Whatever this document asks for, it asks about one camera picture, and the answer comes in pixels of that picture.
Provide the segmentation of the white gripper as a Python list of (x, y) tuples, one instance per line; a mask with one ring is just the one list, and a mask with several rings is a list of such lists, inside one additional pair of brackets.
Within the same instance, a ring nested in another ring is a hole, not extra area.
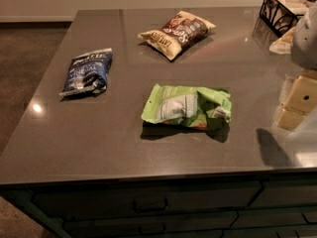
[(296, 77), (288, 75), (282, 85), (276, 124), (295, 130), (317, 107), (317, 2), (298, 21), (291, 44), (292, 60), (304, 67)]

